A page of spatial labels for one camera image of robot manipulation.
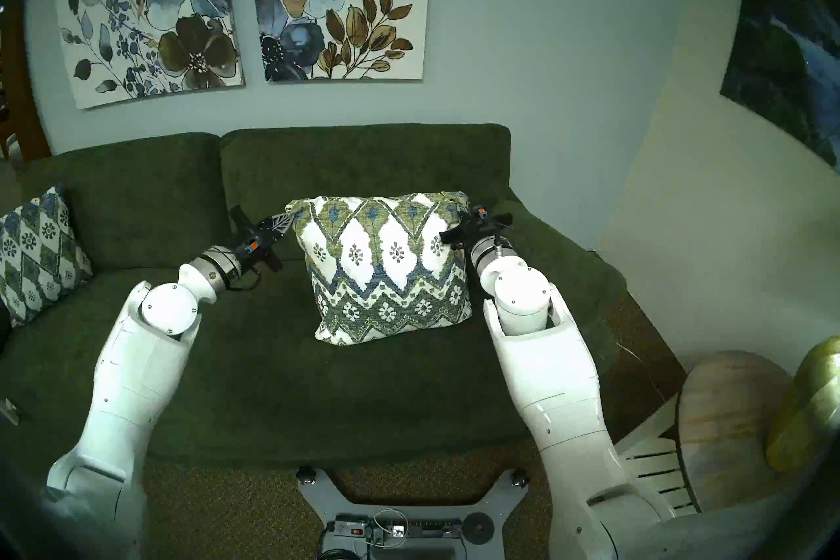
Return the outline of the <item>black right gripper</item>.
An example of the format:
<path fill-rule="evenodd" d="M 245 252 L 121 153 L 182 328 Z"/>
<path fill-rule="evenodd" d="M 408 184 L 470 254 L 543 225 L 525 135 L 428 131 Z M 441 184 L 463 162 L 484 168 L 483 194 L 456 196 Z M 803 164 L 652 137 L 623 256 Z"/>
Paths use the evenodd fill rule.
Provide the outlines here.
<path fill-rule="evenodd" d="M 461 212 L 457 226 L 440 233 L 442 244 L 453 249 L 472 249 L 481 240 L 490 237 L 495 242 L 504 228 L 513 225 L 510 213 L 491 214 L 485 206 L 474 206 Z"/>

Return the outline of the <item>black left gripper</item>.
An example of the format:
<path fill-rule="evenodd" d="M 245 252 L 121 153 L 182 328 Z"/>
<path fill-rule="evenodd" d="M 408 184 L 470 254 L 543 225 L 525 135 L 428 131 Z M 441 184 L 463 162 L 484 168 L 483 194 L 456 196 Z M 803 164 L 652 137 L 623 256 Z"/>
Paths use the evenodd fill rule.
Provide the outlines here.
<path fill-rule="evenodd" d="M 240 273 L 244 275 L 255 269 L 258 263 L 264 263 L 272 272 L 279 272 L 282 262 L 272 247 L 292 228 L 294 217 L 283 212 L 254 223 L 241 206 L 232 207 L 228 214 L 235 226 L 232 251 Z"/>

